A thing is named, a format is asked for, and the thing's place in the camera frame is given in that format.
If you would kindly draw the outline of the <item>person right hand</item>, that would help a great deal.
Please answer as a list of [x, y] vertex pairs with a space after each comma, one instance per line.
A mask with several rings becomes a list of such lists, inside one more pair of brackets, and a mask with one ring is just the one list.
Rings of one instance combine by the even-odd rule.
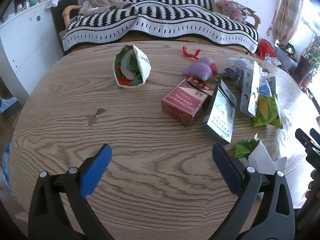
[[307, 199], [310, 198], [311, 196], [311, 191], [313, 190], [313, 188], [315, 187], [315, 180], [317, 178], [319, 178], [319, 173], [317, 172], [317, 170], [313, 170], [310, 174], [310, 177], [312, 178], [312, 181], [310, 181], [310, 183], [308, 184], [308, 191], [306, 191], [305, 193], [305, 197]]

